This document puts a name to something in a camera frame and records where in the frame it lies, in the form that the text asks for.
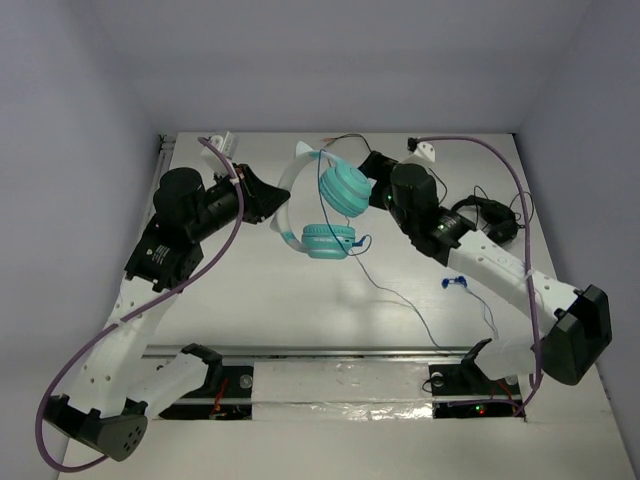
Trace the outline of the teal cat-ear headphones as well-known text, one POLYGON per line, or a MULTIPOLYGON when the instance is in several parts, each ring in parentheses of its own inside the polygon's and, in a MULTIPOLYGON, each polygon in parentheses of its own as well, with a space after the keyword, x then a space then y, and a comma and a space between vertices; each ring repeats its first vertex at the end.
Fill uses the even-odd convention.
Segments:
POLYGON ((372 195, 372 184, 355 166, 324 149, 315 150, 305 142, 298 142, 293 161, 281 175, 278 187, 291 193, 303 169, 316 166, 316 192, 323 213, 321 223, 308 224, 297 236, 289 218, 289 204, 281 205, 274 214, 270 228, 285 244, 312 259, 343 260, 366 253, 373 243, 369 234, 358 236, 350 224, 333 224, 329 210, 350 221, 366 212, 372 195))

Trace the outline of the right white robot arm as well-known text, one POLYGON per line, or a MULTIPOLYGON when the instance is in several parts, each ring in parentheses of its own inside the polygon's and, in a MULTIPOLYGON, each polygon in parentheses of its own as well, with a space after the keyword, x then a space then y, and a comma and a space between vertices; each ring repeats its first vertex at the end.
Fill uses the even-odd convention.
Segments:
POLYGON ((423 255, 471 278, 529 317, 534 334, 485 339, 463 360, 461 378, 483 393, 497 379, 542 371, 564 385, 578 384, 612 340, 607 294, 579 289, 524 262, 461 215, 438 204, 435 179, 425 167, 380 153, 359 167, 373 180, 371 206, 388 211, 423 255))

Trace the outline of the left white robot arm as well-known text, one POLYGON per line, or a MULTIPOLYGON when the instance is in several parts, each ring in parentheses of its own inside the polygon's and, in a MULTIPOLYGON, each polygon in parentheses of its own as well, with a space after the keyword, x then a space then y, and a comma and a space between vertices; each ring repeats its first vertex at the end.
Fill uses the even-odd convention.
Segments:
POLYGON ((289 197, 246 164, 215 175, 210 188, 193 168, 164 173, 104 330, 78 354, 83 364, 72 388, 47 394, 39 421, 102 459, 121 462, 140 446, 149 422, 178 399, 222 390, 221 355, 197 343, 143 381, 135 381, 134 373, 178 294, 206 270, 202 241, 226 225, 237 232, 242 223, 265 221, 289 197))

